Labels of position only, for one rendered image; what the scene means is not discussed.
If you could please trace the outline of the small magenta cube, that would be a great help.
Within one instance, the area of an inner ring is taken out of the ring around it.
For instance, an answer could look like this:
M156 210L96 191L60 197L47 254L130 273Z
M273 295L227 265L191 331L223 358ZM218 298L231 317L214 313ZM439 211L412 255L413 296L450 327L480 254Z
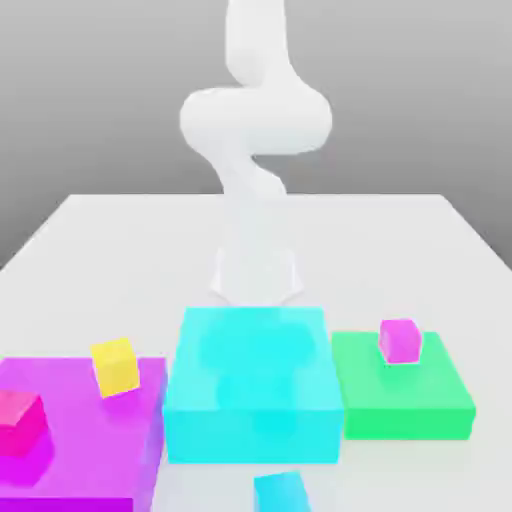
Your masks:
M384 319L380 323L378 348L386 364L418 364L423 336L410 318Z

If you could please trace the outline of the small yellow cube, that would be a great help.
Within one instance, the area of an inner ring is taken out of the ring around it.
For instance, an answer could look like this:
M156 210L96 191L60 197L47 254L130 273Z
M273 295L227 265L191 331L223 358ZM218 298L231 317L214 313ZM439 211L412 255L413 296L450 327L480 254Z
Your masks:
M93 344L90 351L103 399L140 387L136 354L127 338Z

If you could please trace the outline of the small cyan cube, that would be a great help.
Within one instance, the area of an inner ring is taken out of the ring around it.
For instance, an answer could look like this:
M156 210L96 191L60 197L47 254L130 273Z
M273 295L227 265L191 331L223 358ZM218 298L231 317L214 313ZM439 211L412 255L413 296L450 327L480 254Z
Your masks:
M254 512L312 512L298 471L255 477L253 488Z

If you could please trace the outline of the small pink cube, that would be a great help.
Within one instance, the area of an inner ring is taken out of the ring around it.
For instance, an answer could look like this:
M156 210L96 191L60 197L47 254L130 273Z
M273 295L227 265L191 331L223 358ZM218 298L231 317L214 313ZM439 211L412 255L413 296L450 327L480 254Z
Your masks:
M0 389L0 456L24 456L46 429L47 419L39 394Z

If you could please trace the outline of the large cyan box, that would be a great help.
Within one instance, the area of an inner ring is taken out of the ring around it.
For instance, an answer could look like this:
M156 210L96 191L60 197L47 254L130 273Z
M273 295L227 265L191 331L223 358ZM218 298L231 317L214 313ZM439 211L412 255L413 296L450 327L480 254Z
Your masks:
M176 464L331 464L344 407L320 307L189 307L163 405Z

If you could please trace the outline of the large green box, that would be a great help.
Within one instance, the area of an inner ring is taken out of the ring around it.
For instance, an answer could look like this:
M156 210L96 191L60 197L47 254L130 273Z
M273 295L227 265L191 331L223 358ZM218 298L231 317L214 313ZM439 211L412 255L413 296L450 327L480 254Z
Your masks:
M347 440L467 440L476 405L441 337L423 334L420 362L388 365L371 331L337 331L332 353Z

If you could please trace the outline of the large purple box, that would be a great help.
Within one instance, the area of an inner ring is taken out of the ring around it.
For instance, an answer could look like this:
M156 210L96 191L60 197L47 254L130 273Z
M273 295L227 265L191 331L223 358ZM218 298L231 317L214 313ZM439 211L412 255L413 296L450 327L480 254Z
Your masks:
M26 456L0 456L0 512L151 512L167 368L138 367L139 388L102 398L89 358L0 362L0 390L39 394L48 422Z

